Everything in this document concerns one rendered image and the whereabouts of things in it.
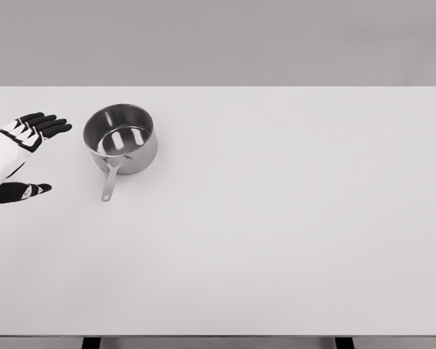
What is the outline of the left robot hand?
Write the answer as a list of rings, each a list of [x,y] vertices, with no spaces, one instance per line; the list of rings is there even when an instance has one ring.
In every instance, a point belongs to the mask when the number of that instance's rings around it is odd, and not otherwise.
[[[24,201],[51,191],[48,183],[9,182],[8,179],[45,141],[71,128],[66,119],[42,112],[21,116],[0,128],[0,204]]]

